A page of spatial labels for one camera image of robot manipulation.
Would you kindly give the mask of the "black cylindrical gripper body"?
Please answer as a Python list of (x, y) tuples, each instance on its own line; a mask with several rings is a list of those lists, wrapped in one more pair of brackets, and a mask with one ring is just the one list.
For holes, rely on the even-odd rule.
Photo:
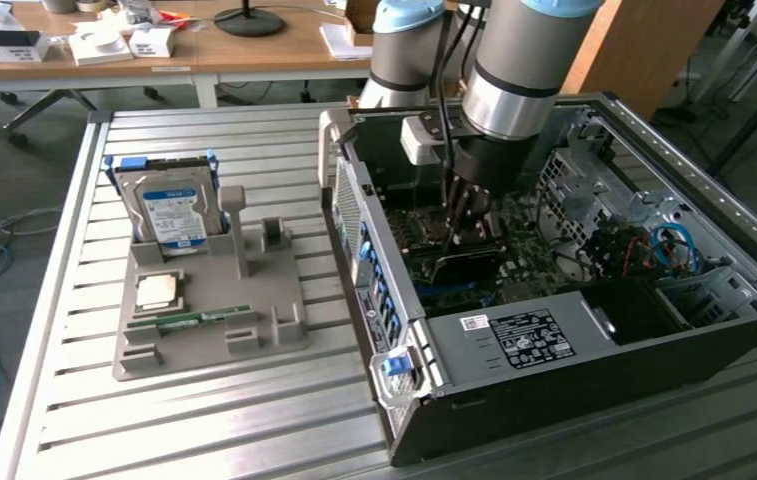
[(539, 136), (499, 140), (488, 136), (462, 137), (454, 157), (454, 173), (491, 194), (503, 194), (514, 185)]

